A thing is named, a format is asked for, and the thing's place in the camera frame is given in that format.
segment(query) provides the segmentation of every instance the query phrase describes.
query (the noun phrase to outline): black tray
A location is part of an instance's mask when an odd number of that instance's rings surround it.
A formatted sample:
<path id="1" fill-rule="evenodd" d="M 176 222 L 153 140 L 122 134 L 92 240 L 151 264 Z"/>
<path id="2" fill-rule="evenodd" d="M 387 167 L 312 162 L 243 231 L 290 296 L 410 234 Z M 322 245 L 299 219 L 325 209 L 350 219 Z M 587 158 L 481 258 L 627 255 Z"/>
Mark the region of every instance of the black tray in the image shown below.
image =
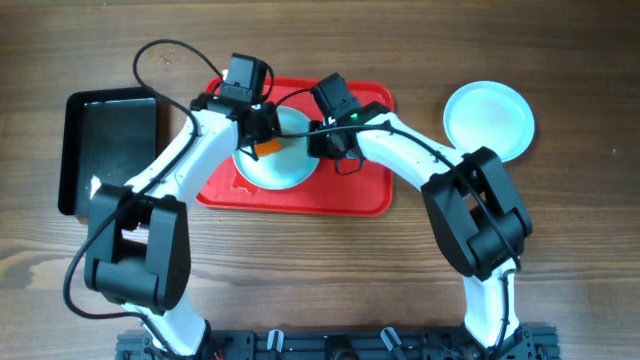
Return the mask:
<path id="1" fill-rule="evenodd" d="M 67 100 L 58 209 L 86 216 L 91 180 L 124 185 L 158 153 L 158 104 L 142 88 L 85 91 Z"/>

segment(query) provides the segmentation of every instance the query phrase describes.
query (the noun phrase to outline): black wire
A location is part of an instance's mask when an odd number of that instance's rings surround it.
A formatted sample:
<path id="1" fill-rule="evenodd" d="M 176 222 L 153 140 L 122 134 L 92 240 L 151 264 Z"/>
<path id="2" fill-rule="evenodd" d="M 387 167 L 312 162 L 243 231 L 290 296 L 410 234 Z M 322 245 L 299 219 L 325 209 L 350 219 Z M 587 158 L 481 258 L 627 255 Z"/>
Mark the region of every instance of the black wire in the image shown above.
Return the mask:
<path id="1" fill-rule="evenodd" d="M 305 92 L 309 92 L 309 91 L 311 91 L 311 89 L 298 89 L 296 91 L 293 91 L 293 92 L 285 95 L 284 97 L 282 97 L 282 99 L 278 100 L 278 102 L 273 107 L 274 107 L 274 109 L 277 109 L 278 106 L 282 105 L 283 102 L 291 99 L 292 97 L 294 97 L 296 95 L 299 95 L 299 94 L 302 94 L 302 93 L 305 93 Z"/>
<path id="2" fill-rule="evenodd" d="M 502 344 L 504 343 L 505 335 L 507 333 L 507 326 L 509 326 L 509 275 L 515 273 L 515 269 L 509 269 L 502 273 L 502 276 L 500 277 L 500 281 L 502 281 L 502 300 L 504 301 L 504 308 L 502 313 L 502 325 L 500 326 L 500 332 L 498 333 L 498 340 L 491 351 L 492 358 L 494 359 L 497 359 L 500 356 Z"/>
<path id="3" fill-rule="evenodd" d="M 220 78 L 222 78 L 222 73 L 220 71 L 218 71 L 218 69 L 211 63 L 211 61 L 209 61 L 209 59 L 204 54 L 202 54 L 200 51 L 198 51 L 197 49 L 195 49 L 191 45 L 188 45 L 188 44 L 186 44 L 186 43 L 184 43 L 182 41 L 171 40 L 171 39 L 155 40 L 155 41 L 152 41 L 152 42 L 146 44 L 145 46 L 140 48 L 140 50 L 138 50 L 138 52 L 136 53 L 135 57 L 133 58 L 133 76 L 136 78 L 136 80 L 138 81 L 138 83 L 140 84 L 140 86 L 142 88 L 144 88 L 145 90 L 151 92 L 157 99 L 159 99 L 161 101 L 165 101 L 165 102 L 175 106 L 180 111 L 184 112 L 189 117 L 189 119 L 191 120 L 191 124 L 193 125 L 193 132 L 191 133 L 191 136 L 189 137 L 189 140 L 187 141 L 185 146 L 180 150 L 180 152 L 178 152 L 178 154 L 176 154 L 176 156 L 162 170 L 160 170 L 160 172 L 154 178 L 152 178 L 146 186 L 144 186 L 139 192 L 137 192 L 135 195 L 133 195 L 133 197 L 131 199 L 129 199 L 127 202 L 125 202 L 116 211 L 114 211 L 109 216 L 107 216 L 96 227 L 96 230 L 94 231 L 94 233 L 91 234 L 87 238 L 87 240 L 82 244 L 82 246 L 80 246 L 80 249 L 78 249 L 78 251 L 76 252 L 75 256 L 71 260 L 71 263 L 69 264 L 69 268 L 67 269 L 67 273 L 66 273 L 65 278 L 64 278 L 62 294 L 63 294 L 64 302 L 67 305 L 67 307 L 69 308 L 69 310 L 71 310 L 76 315 L 81 316 L 81 317 L 86 318 L 86 319 L 104 320 L 104 319 L 116 319 L 116 318 L 122 318 L 122 317 L 136 317 L 136 318 L 140 319 L 147 326 L 147 328 L 149 329 L 151 334 L 153 334 L 153 336 L 156 339 L 158 339 L 158 341 L 160 341 L 160 343 L 164 346 L 164 348 L 168 352 L 168 355 L 173 359 L 177 359 L 178 355 L 175 354 L 175 352 L 169 346 L 169 343 L 166 341 L 166 339 L 164 339 L 162 334 L 156 329 L 156 327 L 153 325 L 153 323 L 149 320 L 149 318 L 146 315 L 140 314 L 140 313 L 137 313 L 137 312 L 132 312 L 132 311 L 123 311 L 123 312 L 106 313 L 106 314 L 88 313 L 88 312 L 85 312 L 84 310 L 78 308 L 73 303 L 73 300 L 71 299 L 71 280 L 73 278 L 73 274 L 75 273 L 76 268 L 78 267 L 78 264 L 80 263 L 80 260 L 82 259 L 84 254 L 87 252 L 87 249 L 91 246 L 91 244 L 93 244 L 96 241 L 98 236 L 104 231 L 104 229 L 107 228 L 107 226 L 109 226 L 111 224 L 111 222 L 118 221 L 120 216 L 122 216 L 122 214 L 124 214 L 133 204 L 138 202 L 138 200 L 140 200 L 144 196 L 144 194 L 146 192 L 148 192 L 153 187 L 155 187 L 158 183 L 160 183 L 162 178 L 169 171 L 171 171 L 171 169 L 178 163 L 178 161 L 180 161 L 180 159 L 189 151 L 189 149 L 191 148 L 191 146 L 195 142 L 196 138 L 198 137 L 198 129 L 199 129 L 198 120 L 191 113 L 191 111 L 189 111 L 184 106 L 180 105 L 175 100 L 169 98 L 168 96 L 165 96 L 165 95 L 159 93 L 154 88 L 152 88 L 151 86 L 147 85 L 140 78 L 140 75 L 138 74 L 138 61 L 140 59 L 140 56 L 148 48 L 150 48 L 152 46 L 155 46 L 155 45 L 158 45 L 158 44 L 179 45 L 179 46 L 182 46 L 182 47 L 192 51 L 193 53 L 198 55 L 202 60 L 204 60 L 204 62 L 207 63 L 207 65 L 209 65 L 209 67 Z"/>

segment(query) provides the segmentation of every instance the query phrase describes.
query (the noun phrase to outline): black cable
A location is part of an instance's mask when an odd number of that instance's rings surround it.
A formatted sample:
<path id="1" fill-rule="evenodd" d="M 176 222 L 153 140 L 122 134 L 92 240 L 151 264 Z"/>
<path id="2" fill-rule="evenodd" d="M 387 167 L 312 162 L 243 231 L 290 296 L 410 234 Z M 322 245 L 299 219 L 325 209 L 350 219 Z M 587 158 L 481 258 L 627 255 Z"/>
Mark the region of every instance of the black cable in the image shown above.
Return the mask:
<path id="1" fill-rule="evenodd" d="M 198 137 L 198 128 L 199 128 L 198 120 L 191 113 L 191 111 L 189 111 L 184 106 L 180 105 L 175 100 L 169 98 L 168 96 L 165 96 L 165 95 L 159 93 L 154 88 L 152 88 L 151 86 L 147 85 L 140 78 L 140 75 L 138 74 L 138 61 L 140 59 L 140 56 L 148 48 L 150 48 L 152 46 L 155 46 L 155 45 L 158 45 L 158 44 L 179 45 L 179 46 L 182 46 L 182 47 L 192 51 L 193 53 L 198 55 L 202 60 L 204 60 L 204 62 L 207 63 L 207 65 L 209 65 L 209 67 L 220 78 L 222 78 L 222 73 L 220 71 L 218 71 L 218 69 L 211 63 L 211 61 L 209 61 L 209 59 L 204 54 L 202 54 L 200 51 L 198 51 L 197 49 L 195 49 L 191 45 L 188 45 L 188 44 L 186 44 L 186 43 L 184 43 L 182 41 L 171 40 L 171 39 L 155 40 L 155 41 L 152 41 L 152 42 L 146 44 L 145 46 L 140 48 L 140 50 L 138 50 L 138 52 L 136 53 L 135 57 L 133 58 L 133 76 L 136 78 L 136 80 L 138 81 L 138 83 L 140 84 L 140 86 L 142 88 L 144 88 L 145 90 L 151 92 L 157 99 L 159 99 L 161 101 L 165 101 L 165 102 L 175 106 L 180 111 L 184 112 L 189 117 L 189 119 L 191 120 L 191 123 L 193 125 L 193 132 L 191 133 L 191 136 L 189 137 L 189 140 L 187 141 L 185 146 L 180 150 L 180 152 L 178 152 L 178 154 L 176 154 L 176 156 L 154 178 L 152 178 L 146 186 L 144 186 L 139 192 L 137 192 L 131 199 L 129 199 L 127 202 L 125 202 L 122 206 L 120 206 L 116 211 L 114 211 L 109 216 L 107 216 L 107 218 L 105 218 L 96 227 L 95 232 L 93 234 L 91 234 L 87 238 L 87 240 L 82 244 L 82 246 L 80 246 L 80 249 L 78 249 L 78 251 L 76 252 L 75 256 L 71 260 L 71 263 L 69 264 L 69 268 L 67 269 L 67 273 L 66 273 L 65 278 L 64 278 L 62 294 L 63 294 L 64 302 L 67 305 L 67 307 L 69 308 L 69 310 L 71 310 L 76 315 L 81 316 L 81 317 L 86 318 L 86 319 L 104 320 L 104 319 L 116 319 L 116 318 L 122 318 L 122 317 L 136 317 L 136 318 L 140 319 L 147 326 L 147 328 L 149 329 L 151 334 L 153 334 L 153 336 L 158 341 L 160 341 L 160 343 L 164 346 L 164 348 L 167 350 L 168 355 L 173 359 L 177 359 L 178 355 L 176 355 L 175 352 L 173 352 L 173 350 L 169 346 L 169 344 L 166 341 L 166 339 L 164 339 L 162 334 L 156 329 L 156 327 L 153 325 L 153 323 L 149 320 L 149 318 L 146 315 L 140 314 L 140 313 L 137 313 L 137 312 L 132 312 L 132 311 L 123 311 L 123 312 L 106 313 L 106 314 L 88 313 L 88 312 L 85 312 L 84 310 L 78 308 L 73 303 L 73 300 L 71 299 L 71 280 L 73 278 L 73 274 L 75 273 L 75 270 L 78 267 L 78 264 L 80 263 L 80 260 L 82 259 L 84 254 L 87 252 L 87 250 L 89 249 L 91 244 L 93 244 L 96 241 L 98 236 L 104 231 L 104 229 L 107 228 L 107 226 L 109 226 L 111 224 L 112 221 L 118 221 L 120 216 L 122 216 L 122 214 L 124 214 L 133 204 L 138 202 L 138 200 L 140 200 L 144 196 L 144 194 L 146 192 L 148 192 L 153 187 L 155 187 L 157 184 L 159 184 L 160 181 L 162 180 L 162 178 L 169 171 L 171 171 L 171 169 L 178 163 L 178 161 L 180 161 L 180 159 L 189 151 L 189 149 L 191 148 L 191 146 L 195 142 L 196 138 Z"/>
<path id="2" fill-rule="evenodd" d="M 282 105 L 283 102 L 291 99 L 292 97 L 294 97 L 296 95 L 300 95 L 302 93 L 309 92 L 309 91 L 311 91 L 311 89 L 298 89 L 296 91 L 293 91 L 293 92 L 283 96 L 282 99 L 278 100 L 278 102 L 273 107 L 274 107 L 274 109 L 277 109 L 278 106 Z"/>
<path id="3" fill-rule="evenodd" d="M 515 274 L 515 269 L 509 269 L 502 273 L 500 281 L 502 282 L 502 300 L 504 301 L 504 308 L 502 313 L 502 325 L 500 326 L 500 332 L 498 333 L 498 340 L 496 345 L 491 351 L 491 357 L 497 359 L 500 356 L 502 350 L 502 344 L 507 333 L 507 326 L 509 326 L 509 275 Z"/>

